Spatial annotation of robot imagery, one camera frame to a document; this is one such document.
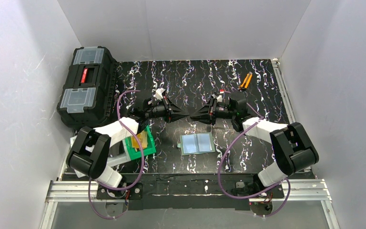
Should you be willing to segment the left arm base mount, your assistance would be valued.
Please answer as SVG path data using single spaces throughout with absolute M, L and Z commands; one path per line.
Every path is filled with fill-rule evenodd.
M 103 219 L 117 219 L 129 211 L 133 200 L 143 198 L 143 183 L 137 183 L 130 189 L 113 190 L 98 185 L 96 199 L 105 201 L 105 213 L 98 213 Z

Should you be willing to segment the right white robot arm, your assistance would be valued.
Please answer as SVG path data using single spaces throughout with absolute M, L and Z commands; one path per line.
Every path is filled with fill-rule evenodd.
M 250 185 L 254 190 L 272 186 L 319 161 L 318 152 L 301 123 L 267 121 L 240 92 L 229 93 L 226 103 L 223 94 L 224 90 L 213 94 L 190 118 L 208 125 L 214 125 L 217 119 L 228 119 L 235 131 L 271 143 L 275 161 L 254 176 Z

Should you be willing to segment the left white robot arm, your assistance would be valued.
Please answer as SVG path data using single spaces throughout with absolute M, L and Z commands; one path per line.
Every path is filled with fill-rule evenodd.
M 117 121 L 98 128 L 82 127 L 66 159 L 68 167 L 116 191 L 134 187 L 143 172 L 139 172 L 132 184 L 121 187 L 122 175 L 107 164 L 110 148 L 128 137 L 138 140 L 138 134 L 147 127 L 150 119 L 162 118 L 166 123 L 171 123 L 189 115 L 171 102 L 163 88 L 159 88 L 154 94 L 147 90 L 133 90 L 136 95 L 134 103 L 127 109 L 126 116 L 122 117 L 119 105 L 127 93 L 121 93 L 117 100 Z

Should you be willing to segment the white bin with black cards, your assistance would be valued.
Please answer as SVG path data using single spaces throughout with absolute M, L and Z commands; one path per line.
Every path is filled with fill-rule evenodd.
M 124 142 L 118 142 L 109 149 L 109 157 L 107 159 L 107 165 L 115 167 L 127 162 L 130 162 L 130 156 L 125 149 Z

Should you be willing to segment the green plastic bin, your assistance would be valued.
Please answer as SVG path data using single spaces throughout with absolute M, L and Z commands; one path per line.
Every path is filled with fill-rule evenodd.
M 146 128 L 141 133 L 139 133 L 137 137 L 140 140 L 144 156 L 156 153 L 154 138 L 149 126 L 146 126 Z M 142 155 L 139 144 L 133 136 L 124 139 L 122 143 L 124 151 L 127 153 L 127 156 L 131 161 L 141 158 Z

